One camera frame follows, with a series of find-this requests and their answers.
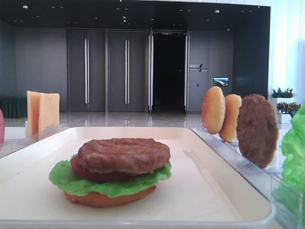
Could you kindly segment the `orange cheese slice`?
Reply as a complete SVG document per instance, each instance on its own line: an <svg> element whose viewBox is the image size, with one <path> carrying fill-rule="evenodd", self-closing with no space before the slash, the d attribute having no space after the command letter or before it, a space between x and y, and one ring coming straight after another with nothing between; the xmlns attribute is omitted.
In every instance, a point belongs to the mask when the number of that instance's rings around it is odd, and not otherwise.
<svg viewBox="0 0 305 229"><path fill-rule="evenodd" d="M39 132L60 123L60 94L41 94L39 106Z"/></svg>
<svg viewBox="0 0 305 229"><path fill-rule="evenodd" d="M40 119L40 101L46 93L27 91L28 135L32 136L43 130Z"/></svg>

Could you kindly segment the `brown meat patty on stack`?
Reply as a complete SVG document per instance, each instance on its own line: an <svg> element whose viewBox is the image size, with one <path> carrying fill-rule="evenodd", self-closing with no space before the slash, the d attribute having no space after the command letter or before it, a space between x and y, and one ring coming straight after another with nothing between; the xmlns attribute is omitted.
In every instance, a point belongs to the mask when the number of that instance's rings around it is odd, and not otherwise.
<svg viewBox="0 0 305 229"><path fill-rule="evenodd" d="M91 140L78 150L78 164L97 173L146 174L169 162L170 149L152 138Z"/></svg>

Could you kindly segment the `red tomato slice on stack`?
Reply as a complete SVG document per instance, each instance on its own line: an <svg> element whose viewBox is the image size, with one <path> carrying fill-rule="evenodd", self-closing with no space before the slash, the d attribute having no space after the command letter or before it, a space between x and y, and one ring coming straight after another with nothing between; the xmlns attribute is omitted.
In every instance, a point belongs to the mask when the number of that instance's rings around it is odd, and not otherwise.
<svg viewBox="0 0 305 229"><path fill-rule="evenodd" d="M122 172L111 172L101 174L84 170L79 164L78 156L74 156L71 158L71 167L76 176L96 182L123 182L136 177L131 174Z"/></svg>

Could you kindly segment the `brown meat patty in holder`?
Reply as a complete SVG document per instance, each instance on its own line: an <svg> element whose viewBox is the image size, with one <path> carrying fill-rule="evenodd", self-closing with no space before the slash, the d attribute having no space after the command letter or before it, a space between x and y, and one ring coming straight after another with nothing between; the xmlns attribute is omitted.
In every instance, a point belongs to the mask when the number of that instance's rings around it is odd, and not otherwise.
<svg viewBox="0 0 305 229"><path fill-rule="evenodd" d="M279 138L275 110L271 103L258 94L242 98L236 132L242 156L259 168L269 166Z"/></svg>

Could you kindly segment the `green lettuce leaf on stack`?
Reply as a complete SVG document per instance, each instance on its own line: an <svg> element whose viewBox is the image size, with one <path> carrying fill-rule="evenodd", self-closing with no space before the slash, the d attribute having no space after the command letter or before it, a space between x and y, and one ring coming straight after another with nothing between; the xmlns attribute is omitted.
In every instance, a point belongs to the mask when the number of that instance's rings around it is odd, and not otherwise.
<svg viewBox="0 0 305 229"><path fill-rule="evenodd" d="M49 180L61 190L77 196L86 196L89 192L105 194L110 198L124 195L132 195L146 190L158 184L159 180L167 180L171 177L172 165L156 169L153 173L134 177L121 182L93 182L80 178L72 171L70 161L63 160L55 165L49 174Z"/></svg>

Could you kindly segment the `orange cheese slice in holder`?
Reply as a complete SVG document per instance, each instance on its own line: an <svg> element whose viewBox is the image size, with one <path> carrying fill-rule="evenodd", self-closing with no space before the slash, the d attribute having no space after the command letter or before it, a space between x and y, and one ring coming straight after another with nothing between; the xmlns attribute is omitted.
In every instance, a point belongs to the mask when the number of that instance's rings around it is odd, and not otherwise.
<svg viewBox="0 0 305 229"><path fill-rule="evenodd" d="M28 135L32 136L43 130L40 119L40 101L46 93L27 91Z"/></svg>

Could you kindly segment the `red tomato slice in holder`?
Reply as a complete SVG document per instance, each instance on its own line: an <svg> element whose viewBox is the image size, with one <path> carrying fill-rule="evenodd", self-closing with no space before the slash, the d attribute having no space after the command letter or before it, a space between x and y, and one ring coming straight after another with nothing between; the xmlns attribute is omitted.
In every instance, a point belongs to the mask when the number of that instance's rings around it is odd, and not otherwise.
<svg viewBox="0 0 305 229"><path fill-rule="evenodd" d="M0 144L4 143L4 136L5 136L5 120L4 120L3 112L0 109Z"/></svg>

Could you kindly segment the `green lettuce leaf in holder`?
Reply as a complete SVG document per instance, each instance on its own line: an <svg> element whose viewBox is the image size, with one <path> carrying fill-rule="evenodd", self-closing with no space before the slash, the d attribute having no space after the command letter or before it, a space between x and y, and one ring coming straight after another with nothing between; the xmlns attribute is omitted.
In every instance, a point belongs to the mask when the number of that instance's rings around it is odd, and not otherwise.
<svg viewBox="0 0 305 229"><path fill-rule="evenodd" d="M296 112L292 128L282 139L285 183L273 191L273 197L293 213L302 213L305 222L305 106Z"/></svg>

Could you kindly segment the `grey double door middle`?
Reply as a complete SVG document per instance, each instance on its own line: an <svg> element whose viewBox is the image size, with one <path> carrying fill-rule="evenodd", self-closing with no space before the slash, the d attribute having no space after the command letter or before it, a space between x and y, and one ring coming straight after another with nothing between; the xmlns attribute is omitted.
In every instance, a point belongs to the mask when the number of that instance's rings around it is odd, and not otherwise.
<svg viewBox="0 0 305 229"><path fill-rule="evenodd" d="M145 111L145 33L109 32L111 112Z"/></svg>

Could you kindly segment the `grey double door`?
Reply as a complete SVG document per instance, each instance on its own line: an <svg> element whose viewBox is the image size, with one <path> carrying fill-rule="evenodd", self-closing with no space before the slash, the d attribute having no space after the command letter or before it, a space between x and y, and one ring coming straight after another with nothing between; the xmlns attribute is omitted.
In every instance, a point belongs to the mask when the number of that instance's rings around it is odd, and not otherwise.
<svg viewBox="0 0 305 229"><path fill-rule="evenodd" d="M109 32L111 112L145 111L145 33Z"/></svg>
<svg viewBox="0 0 305 229"><path fill-rule="evenodd" d="M69 110L105 111L105 32L68 30Z"/></svg>

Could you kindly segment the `plain bun half in holder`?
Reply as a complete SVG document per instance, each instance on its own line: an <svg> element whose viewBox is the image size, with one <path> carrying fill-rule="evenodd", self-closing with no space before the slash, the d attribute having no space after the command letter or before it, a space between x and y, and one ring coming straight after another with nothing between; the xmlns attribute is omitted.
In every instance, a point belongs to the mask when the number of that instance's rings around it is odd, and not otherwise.
<svg viewBox="0 0 305 229"><path fill-rule="evenodd" d="M241 105L241 96L229 94L225 97L225 117L219 136L226 142L232 142L236 139L237 118Z"/></svg>

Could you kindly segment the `cream rectangular tray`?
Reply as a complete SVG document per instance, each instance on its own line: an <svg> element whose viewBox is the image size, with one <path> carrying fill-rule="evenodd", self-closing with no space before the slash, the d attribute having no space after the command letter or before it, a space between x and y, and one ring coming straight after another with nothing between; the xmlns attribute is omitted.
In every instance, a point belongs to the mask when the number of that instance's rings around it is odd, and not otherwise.
<svg viewBox="0 0 305 229"><path fill-rule="evenodd" d="M172 177L113 208L70 203L48 179L91 139L153 138L171 150ZM275 207L195 132L178 127L75 127L0 160L3 229L268 229Z"/></svg>

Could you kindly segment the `bottom bun on tray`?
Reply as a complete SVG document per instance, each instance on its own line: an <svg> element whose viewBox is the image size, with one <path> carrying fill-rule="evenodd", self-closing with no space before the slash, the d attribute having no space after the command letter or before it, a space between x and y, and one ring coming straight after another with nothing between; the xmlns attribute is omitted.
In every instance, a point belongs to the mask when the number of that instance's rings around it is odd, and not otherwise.
<svg viewBox="0 0 305 229"><path fill-rule="evenodd" d="M64 191L65 197L71 202L89 207L106 208L125 205L145 198L156 190L156 185L149 187L143 191L131 195L122 195L115 198L108 197L106 194L98 192L89 192L86 196L77 196L68 194Z"/></svg>

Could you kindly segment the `potted plants in white planter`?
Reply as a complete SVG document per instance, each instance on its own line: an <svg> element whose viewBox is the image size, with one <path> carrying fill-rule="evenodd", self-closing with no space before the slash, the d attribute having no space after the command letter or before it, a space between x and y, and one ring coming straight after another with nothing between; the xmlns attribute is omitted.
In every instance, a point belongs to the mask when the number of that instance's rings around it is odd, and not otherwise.
<svg viewBox="0 0 305 229"><path fill-rule="evenodd" d="M282 90L273 89L271 103L275 109L275 114L280 124L290 123L301 105L296 102L295 93L292 88Z"/></svg>

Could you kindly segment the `dark green draped table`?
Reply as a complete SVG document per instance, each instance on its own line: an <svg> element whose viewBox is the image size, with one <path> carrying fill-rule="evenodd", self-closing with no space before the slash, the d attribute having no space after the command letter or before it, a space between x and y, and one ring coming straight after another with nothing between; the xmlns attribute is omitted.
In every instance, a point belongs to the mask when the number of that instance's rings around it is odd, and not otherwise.
<svg viewBox="0 0 305 229"><path fill-rule="evenodd" d="M1 98L0 108L4 118L24 118L27 117L27 98L12 97Z"/></svg>

